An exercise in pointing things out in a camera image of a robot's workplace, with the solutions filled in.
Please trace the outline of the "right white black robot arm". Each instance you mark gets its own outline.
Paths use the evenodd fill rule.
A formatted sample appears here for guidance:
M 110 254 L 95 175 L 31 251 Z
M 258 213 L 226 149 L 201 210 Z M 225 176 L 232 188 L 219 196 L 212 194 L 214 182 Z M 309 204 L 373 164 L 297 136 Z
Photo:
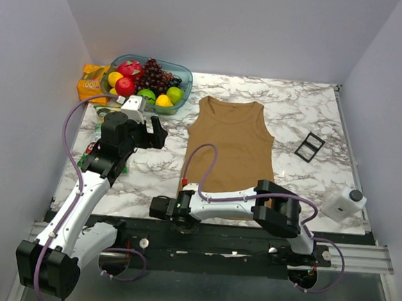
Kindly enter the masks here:
M 284 238 L 289 248 L 280 255 L 280 261 L 289 266 L 313 266 L 316 261 L 316 243 L 305 223 L 300 219 L 301 204 L 310 206 L 314 214 L 318 208 L 313 202 L 272 183 L 260 180 L 256 187 L 232 192 L 209 193 L 202 183 L 188 183 L 175 198 L 153 197 L 149 216 L 170 221 L 183 232 L 190 233 L 196 225 L 213 218 L 252 220 L 271 236 Z

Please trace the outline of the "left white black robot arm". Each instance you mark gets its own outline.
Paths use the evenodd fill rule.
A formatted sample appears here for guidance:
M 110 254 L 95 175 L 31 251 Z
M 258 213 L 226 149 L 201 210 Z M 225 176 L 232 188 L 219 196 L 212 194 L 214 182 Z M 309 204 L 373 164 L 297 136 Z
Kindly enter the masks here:
M 106 248 L 120 251 L 125 233 L 119 223 L 98 222 L 82 235 L 82 229 L 102 197 L 123 172 L 136 149 L 162 149 L 167 131 L 157 116 L 153 131 L 145 120 L 132 120 L 122 112 L 105 116 L 101 137 L 81 167 L 78 181 L 53 220 L 34 241 L 22 241 L 16 251 L 19 281 L 33 288 L 39 301 L 43 293 L 65 300 L 76 287 L 80 272 Z

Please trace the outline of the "brown clothing garment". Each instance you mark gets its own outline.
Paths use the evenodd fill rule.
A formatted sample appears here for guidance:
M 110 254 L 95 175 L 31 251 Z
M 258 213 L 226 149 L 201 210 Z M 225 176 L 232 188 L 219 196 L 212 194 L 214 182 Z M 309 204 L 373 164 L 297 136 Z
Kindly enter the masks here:
M 199 114 L 188 127 L 188 142 L 178 190 L 205 179 L 202 190 L 232 192 L 274 180 L 272 145 L 264 105 L 200 99 Z

